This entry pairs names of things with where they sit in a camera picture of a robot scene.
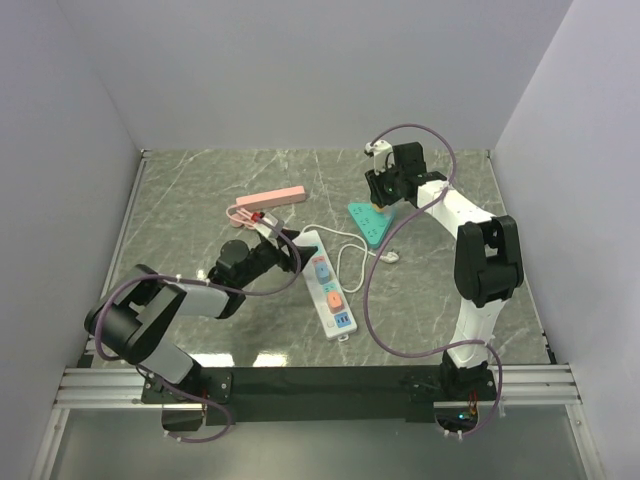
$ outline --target marble tabletop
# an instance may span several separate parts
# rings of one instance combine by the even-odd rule
[[[471,201],[504,214],[486,151],[458,152],[456,187]],[[429,170],[448,174],[443,152],[425,152]],[[238,196],[304,185],[303,203],[274,208],[288,228],[309,223],[358,233],[347,205],[368,201],[363,173],[371,160],[361,150],[204,150],[153,151],[126,227],[115,280],[137,263],[167,274],[195,276],[214,265],[220,247],[240,238],[257,244],[256,234],[230,226],[225,208]],[[398,206],[396,218],[408,215]],[[334,262],[345,237],[320,232]],[[446,344],[460,307],[453,281],[454,240],[423,215],[390,244],[400,255],[380,264],[371,287],[370,311],[376,331],[396,349],[418,352]],[[341,270],[347,287],[358,281],[362,253],[348,249]],[[254,283],[268,289],[286,281],[277,268]],[[326,339],[302,279],[286,291],[248,298],[227,320],[176,318],[166,334],[204,366],[335,366],[436,364],[440,356],[406,360],[381,350],[363,320],[362,290],[347,294],[358,332],[346,342]],[[528,286],[514,294],[498,318],[494,346],[506,364],[549,363]]]

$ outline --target white power cord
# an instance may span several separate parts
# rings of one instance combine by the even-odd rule
[[[367,242],[365,241],[365,239],[362,238],[360,235],[356,235],[355,233],[341,232],[340,230],[334,230],[333,228],[324,227],[322,225],[316,225],[314,223],[311,223],[305,226],[302,229],[301,233],[304,233],[307,230],[311,230],[314,228],[319,228],[320,230],[326,230],[327,232],[335,233],[336,235],[343,235],[345,237],[356,238],[360,240],[360,242],[362,242],[362,245],[363,245],[362,247],[360,245],[356,245],[355,243],[347,243],[346,245],[343,245],[342,248],[340,248],[340,251],[338,252],[338,260],[336,261],[336,276],[338,277],[337,280],[338,280],[338,283],[340,283],[342,290],[344,290],[346,293],[356,293],[358,290],[362,288],[362,285],[364,285],[365,269],[367,266],[367,255],[371,255],[372,257],[375,257],[376,254],[374,252],[370,252],[369,245],[367,245]],[[346,288],[340,281],[340,261],[342,260],[342,252],[344,252],[349,247],[357,248],[358,250],[362,250],[364,252],[364,255],[362,256],[362,268],[360,270],[360,281],[358,282],[358,285],[355,288],[351,288],[351,289]],[[396,252],[390,251],[382,255],[380,257],[380,260],[382,260],[385,263],[396,263],[398,260],[400,260],[400,256]]]

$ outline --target triangular power strip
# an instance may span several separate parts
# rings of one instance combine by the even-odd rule
[[[395,208],[377,212],[370,203],[350,203],[347,207],[371,248],[378,248],[396,216]]]

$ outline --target white power strip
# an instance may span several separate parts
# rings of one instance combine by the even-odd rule
[[[318,251],[311,257],[302,270],[313,304],[320,316],[320,323],[329,340],[338,338],[344,341],[349,334],[358,329],[353,313],[333,270],[329,255],[322,244],[320,235],[315,230],[301,233],[293,243],[300,247],[317,247]]]

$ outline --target white wall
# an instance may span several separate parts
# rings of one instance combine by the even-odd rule
[[[0,478],[27,478],[139,154],[62,12],[0,15]]]
[[[58,1],[136,144],[158,149],[359,148],[406,121],[492,148],[570,4]]]
[[[550,341],[610,478],[640,471],[640,3],[575,0],[496,150]]]

